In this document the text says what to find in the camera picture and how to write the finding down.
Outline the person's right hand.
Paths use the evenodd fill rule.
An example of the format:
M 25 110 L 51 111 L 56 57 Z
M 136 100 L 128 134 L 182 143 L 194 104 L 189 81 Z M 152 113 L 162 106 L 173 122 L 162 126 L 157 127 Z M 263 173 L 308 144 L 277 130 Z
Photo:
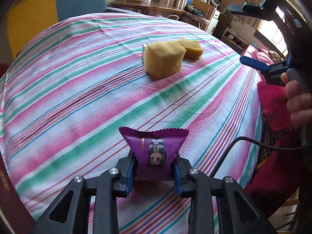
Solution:
M 311 122 L 311 94 L 302 93 L 301 84 L 296 81 L 290 81 L 284 72 L 281 80 L 285 84 L 285 95 L 288 99 L 287 109 L 290 112 L 290 120 L 294 128 L 307 125 Z

